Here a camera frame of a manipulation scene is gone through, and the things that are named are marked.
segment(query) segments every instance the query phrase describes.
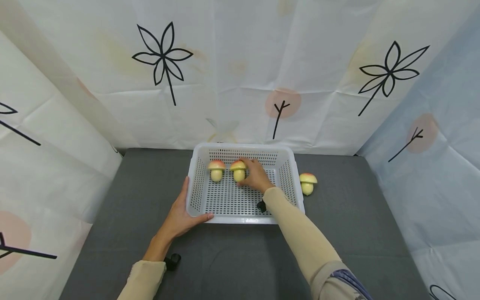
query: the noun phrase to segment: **pink circle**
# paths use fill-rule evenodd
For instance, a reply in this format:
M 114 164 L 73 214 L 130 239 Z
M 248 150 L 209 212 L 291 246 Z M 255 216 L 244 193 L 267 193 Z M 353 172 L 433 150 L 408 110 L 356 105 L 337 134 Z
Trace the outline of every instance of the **pink circle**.
M 299 110 L 301 104 L 301 96 L 294 90 L 290 90 L 287 88 L 276 89 L 275 91 L 268 94 L 267 101 L 265 102 L 265 110 L 267 112 L 267 115 L 269 115 L 271 118 L 276 119 L 278 117 L 278 110 L 276 109 L 276 107 L 278 107 L 278 109 L 281 109 L 282 103 L 284 104 L 284 107 L 282 109 L 280 119 L 291 117 L 294 113 L 297 112 L 297 110 Z
M 32 239 L 32 231 L 29 225 L 18 216 L 10 212 L 0 211 L 0 232 L 3 234 L 5 246 L 28 250 Z M 11 253 L 0 258 L 0 275 L 13 267 L 21 257 L 22 254 Z
M 411 153 L 422 153 L 428 150 L 438 134 L 437 121 L 432 114 L 423 114 L 413 121 L 410 130 L 408 131 L 407 143 L 411 141 L 414 136 L 417 136 L 408 146 L 407 150 Z

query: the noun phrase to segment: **left hand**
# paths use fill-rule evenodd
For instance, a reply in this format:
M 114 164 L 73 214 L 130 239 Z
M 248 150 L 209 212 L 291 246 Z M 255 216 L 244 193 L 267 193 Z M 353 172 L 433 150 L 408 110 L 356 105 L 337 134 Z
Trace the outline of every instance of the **left hand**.
M 192 217 L 187 213 L 185 206 L 187 201 L 188 181 L 189 178 L 186 177 L 181 192 L 172 204 L 172 208 L 163 222 L 162 227 L 160 227 L 156 235 L 152 238 L 150 246 L 143 257 L 144 261 L 163 261 L 174 238 L 181 236 L 192 227 L 211 220 L 214 217 L 213 214 L 203 214 L 201 216 Z
M 187 201 L 188 182 L 189 178 L 187 176 L 183 182 L 180 195 L 172 204 L 172 208 L 158 233 L 161 232 L 171 238 L 176 238 L 189 231 L 192 227 L 211 220 L 214 217 L 213 214 L 203 214 L 201 216 L 192 217 L 187 213 L 185 206 Z

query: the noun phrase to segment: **mushroom cap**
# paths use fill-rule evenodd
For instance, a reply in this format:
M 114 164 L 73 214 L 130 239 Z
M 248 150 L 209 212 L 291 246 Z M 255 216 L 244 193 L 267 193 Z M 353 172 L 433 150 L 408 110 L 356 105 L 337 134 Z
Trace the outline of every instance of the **mushroom cap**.
M 300 182 L 318 183 L 315 175 L 310 174 L 310 173 L 300 174 Z
M 209 170 L 225 170 L 225 164 L 223 163 L 223 161 L 221 160 L 212 160 L 209 164 L 208 164 L 208 167 L 207 169 Z
M 235 170 L 246 170 L 247 166 L 243 163 L 241 160 L 235 161 L 231 166 L 230 170 L 235 171 Z

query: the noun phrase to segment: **gray table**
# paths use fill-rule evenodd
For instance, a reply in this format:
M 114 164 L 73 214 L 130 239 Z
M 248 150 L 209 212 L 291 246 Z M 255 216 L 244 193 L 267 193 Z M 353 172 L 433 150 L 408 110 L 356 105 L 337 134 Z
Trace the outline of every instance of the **gray table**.
M 130 149 L 65 286 L 62 300 L 120 294 L 176 199 L 192 151 Z M 428 294 L 374 175 L 362 157 L 295 155 L 317 176 L 307 216 L 376 300 Z M 295 257 L 276 225 L 202 224 L 176 239 L 176 271 L 156 299 L 310 299 Z

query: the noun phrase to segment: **yellow mushroom stem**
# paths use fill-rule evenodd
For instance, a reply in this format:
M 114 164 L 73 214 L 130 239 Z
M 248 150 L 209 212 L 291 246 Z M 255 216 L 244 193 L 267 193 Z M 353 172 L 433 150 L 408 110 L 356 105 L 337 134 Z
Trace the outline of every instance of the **yellow mushroom stem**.
M 210 170 L 210 177 L 212 177 L 212 181 L 219 182 L 222 180 L 223 170 L 222 169 L 213 169 Z
M 233 179 L 235 182 L 239 182 L 245 179 L 245 170 L 235 170 L 233 171 Z
M 313 183 L 309 182 L 302 182 L 301 183 L 301 191 L 305 195 L 310 195 L 313 192 Z

